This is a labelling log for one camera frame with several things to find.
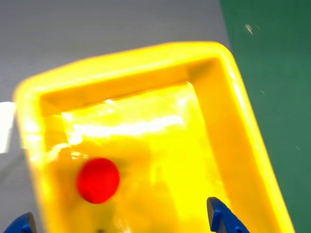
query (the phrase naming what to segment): yellow tray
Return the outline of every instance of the yellow tray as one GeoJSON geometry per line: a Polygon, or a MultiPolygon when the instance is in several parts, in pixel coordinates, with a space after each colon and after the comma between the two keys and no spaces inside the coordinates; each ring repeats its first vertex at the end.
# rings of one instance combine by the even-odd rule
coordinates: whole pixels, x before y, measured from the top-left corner
{"type": "Polygon", "coordinates": [[[82,60],[31,77],[15,97],[46,232],[207,233],[212,196],[252,233],[294,232],[218,43],[82,60]]]}

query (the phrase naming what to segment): gray floor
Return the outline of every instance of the gray floor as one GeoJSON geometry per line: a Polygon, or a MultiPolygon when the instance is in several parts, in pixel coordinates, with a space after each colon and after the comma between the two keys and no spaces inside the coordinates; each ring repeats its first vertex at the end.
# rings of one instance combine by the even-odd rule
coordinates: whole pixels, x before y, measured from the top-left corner
{"type": "MultiPolygon", "coordinates": [[[[0,102],[26,77],[79,59],[170,41],[229,47],[218,0],[0,0],[0,102]]],[[[14,126],[0,154],[0,232],[31,211],[28,168],[14,126]]]]}

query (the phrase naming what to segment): green mat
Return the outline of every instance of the green mat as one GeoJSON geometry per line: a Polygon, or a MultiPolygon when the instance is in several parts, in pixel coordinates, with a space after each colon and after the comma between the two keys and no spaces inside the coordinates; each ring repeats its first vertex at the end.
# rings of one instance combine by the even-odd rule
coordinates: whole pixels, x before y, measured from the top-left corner
{"type": "Polygon", "coordinates": [[[295,230],[311,232],[311,1],[221,4],[232,52],[295,230]]]}

